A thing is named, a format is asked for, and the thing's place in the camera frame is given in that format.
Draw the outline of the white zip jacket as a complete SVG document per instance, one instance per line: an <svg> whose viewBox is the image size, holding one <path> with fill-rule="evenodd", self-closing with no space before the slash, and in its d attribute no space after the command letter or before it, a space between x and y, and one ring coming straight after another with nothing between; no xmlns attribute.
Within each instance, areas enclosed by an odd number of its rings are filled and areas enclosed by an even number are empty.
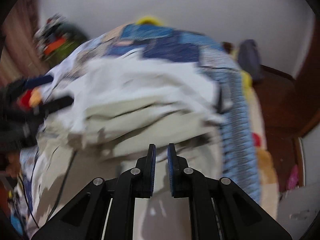
<svg viewBox="0 0 320 240"><path fill-rule="evenodd" d="M204 174L221 173L220 135L233 103L227 86L197 64L143 59L136 53L92 59L52 96L72 94L72 107L52 114L39 133L33 179L40 226L95 177L112 179L157 147L153 198L137 200L134 239L190 239L186 199L169 196L166 146Z"/></svg>

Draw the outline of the grey bag by door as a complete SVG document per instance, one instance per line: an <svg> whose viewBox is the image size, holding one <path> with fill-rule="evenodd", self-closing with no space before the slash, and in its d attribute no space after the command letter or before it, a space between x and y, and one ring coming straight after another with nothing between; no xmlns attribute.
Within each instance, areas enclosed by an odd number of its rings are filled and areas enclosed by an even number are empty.
<svg viewBox="0 0 320 240"><path fill-rule="evenodd" d="M255 40L244 40L238 52L239 66L252 77L254 82L263 79L261 59Z"/></svg>

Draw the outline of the blue patchwork bedspread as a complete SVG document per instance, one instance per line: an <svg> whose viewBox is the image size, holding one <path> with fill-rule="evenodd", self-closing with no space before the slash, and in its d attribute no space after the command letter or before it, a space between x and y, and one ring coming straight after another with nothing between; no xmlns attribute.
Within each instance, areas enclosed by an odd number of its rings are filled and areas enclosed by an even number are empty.
<svg viewBox="0 0 320 240"><path fill-rule="evenodd" d="M261 199L241 70L206 35L128 24L85 42L53 69L52 117L74 148L127 158L173 142L197 169Z"/></svg>

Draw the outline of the yellow pillow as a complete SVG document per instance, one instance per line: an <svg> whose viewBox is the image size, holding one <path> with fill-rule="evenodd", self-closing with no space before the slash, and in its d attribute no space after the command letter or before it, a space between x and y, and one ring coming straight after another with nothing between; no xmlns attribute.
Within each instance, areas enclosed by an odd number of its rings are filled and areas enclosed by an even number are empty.
<svg viewBox="0 0 320 240"><path fill-rule="evenodd" d="M163 26L164 23L157 17L146 15L138 20L136 20L135 24L137 25L154 25L154 26Z"/></svg>

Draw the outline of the dark wooden door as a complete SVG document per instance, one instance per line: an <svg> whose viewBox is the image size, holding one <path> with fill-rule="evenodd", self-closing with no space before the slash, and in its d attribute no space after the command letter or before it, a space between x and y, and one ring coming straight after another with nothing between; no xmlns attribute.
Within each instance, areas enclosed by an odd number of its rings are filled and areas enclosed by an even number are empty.
<svg viewBox="0 0 320 240"><path fill-rule="evenodd" d="M265 78L254 88L279 191L284 192L291 170L298 164L294 137L319 114L319 24L315 25L309 52L296 79L268 67L263 69Z"/></svg>

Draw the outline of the pile of clothes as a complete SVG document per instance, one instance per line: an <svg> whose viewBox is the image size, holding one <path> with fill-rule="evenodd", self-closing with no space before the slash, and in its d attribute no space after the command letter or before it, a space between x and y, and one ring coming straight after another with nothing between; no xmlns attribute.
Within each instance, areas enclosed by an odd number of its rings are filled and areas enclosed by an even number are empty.
<svg viewBox="0 0 320 240"><path fill-rule="evenodd" d="M88 41L88 36L60 14L55 14L34 35L39 58L53 68L76 48Z"/></svg>

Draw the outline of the striped brown curtain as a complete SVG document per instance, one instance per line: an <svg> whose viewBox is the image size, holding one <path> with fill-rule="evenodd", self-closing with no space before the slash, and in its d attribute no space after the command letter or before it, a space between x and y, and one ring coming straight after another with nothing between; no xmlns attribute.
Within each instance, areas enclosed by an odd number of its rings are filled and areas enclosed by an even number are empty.
<svg viewBox="0 0 320 240"><path fill-rule="evenodd" d="M37 0L18 0L5 19L1 55L1 85L22 77L45 74L49 67L38 55L34 34L39 29Z"/></svg>

